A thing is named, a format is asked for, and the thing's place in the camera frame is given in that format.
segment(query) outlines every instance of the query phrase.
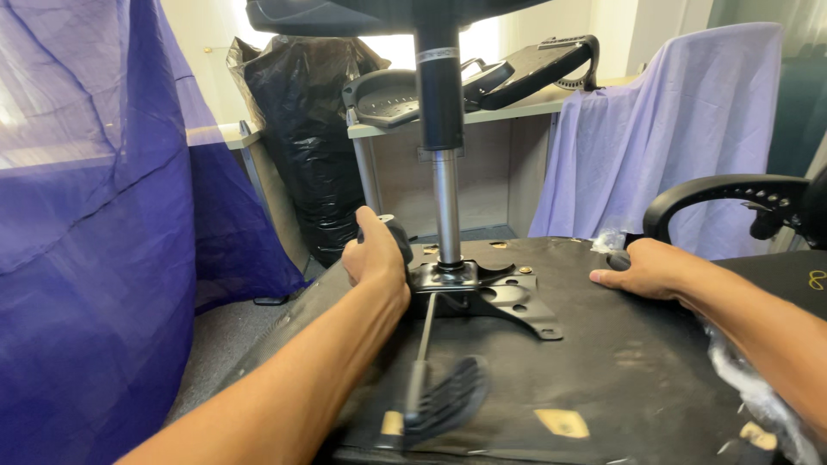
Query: black plastic bag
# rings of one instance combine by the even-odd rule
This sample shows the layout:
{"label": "black plastic bag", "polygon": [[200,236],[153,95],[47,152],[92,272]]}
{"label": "black plastic bag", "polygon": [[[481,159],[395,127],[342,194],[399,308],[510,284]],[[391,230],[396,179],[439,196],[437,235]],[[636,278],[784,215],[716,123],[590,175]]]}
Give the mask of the black plastic bag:
{"label": "black plastic bag", "polygon": [[325,267],[356,237],[356,209],[365,204],[342,89],[389,65],[356,38],[275,36],[264,50],[236,38],[227,54],[304,241]]}

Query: forearm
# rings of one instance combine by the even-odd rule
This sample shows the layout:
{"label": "forearm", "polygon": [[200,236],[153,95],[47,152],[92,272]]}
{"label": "forearm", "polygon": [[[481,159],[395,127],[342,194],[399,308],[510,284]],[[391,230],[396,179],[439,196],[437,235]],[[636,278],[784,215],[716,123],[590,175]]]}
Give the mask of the forearm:
{"label": "forearm", "polygon": [[677,297],[739,348],[778,394],[827,439],[827,322],[723,268]]}
{"label": "forearm", "polygon": [[387,282],[359,284],[261,367],[122,461],[308,463],[407,298]]}

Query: human hand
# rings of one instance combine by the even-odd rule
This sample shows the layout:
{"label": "human hand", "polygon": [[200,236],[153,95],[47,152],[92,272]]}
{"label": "human hand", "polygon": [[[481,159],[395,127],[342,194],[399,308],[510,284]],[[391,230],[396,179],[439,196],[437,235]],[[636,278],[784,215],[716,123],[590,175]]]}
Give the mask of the human hand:
{"label": "human hand", "polygon": [[632,266],[626,271],[594,270],[589,279],[610,289],[621,289],[649,299],[679,299],[705,280],[715,280],[723,268],[699,256],[654,239],[629,245]]}
{"label": "human hand", "polygon": [[388,227],[366,206],[356,211],[356,222],[365,241],[361,244],[356,239],[348,242],[342,253],[342,264],[351,285],[370,281],[407,288],[402,253]]}

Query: human arm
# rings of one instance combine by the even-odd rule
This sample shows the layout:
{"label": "human arm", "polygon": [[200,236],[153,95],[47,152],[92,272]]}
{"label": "human arm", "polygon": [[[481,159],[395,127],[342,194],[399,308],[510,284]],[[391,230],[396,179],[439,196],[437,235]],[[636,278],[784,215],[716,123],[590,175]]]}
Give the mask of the human arm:
{"label": "human arm", "polygon": [[627,252],[627,271],[595,270],[590,279],[650,299],[678,300],[704,315],[827,440],[827,322],[663,242],[640,239]]}
{"label": "human arm", "polygon": [[348,395],[407,309],[404,264],[388,228],[356,213],[363,244],[342,261],[356,286],[267,362],[119,463],[309,463]]}

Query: armrest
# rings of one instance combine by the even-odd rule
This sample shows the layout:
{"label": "armrest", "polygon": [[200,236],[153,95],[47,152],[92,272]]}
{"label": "armrest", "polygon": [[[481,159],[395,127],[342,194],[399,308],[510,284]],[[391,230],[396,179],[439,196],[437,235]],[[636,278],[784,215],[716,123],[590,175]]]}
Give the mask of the armrest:
{"label": "armrest", "polygon": [[643,215],[643,235],[671,244],[669,221],[679,210],[717,199],[741,199],[759,205],[779,223],[801,225],[802,197],[810,181],[780,175],[717,175],[677,185],[658,195]]}

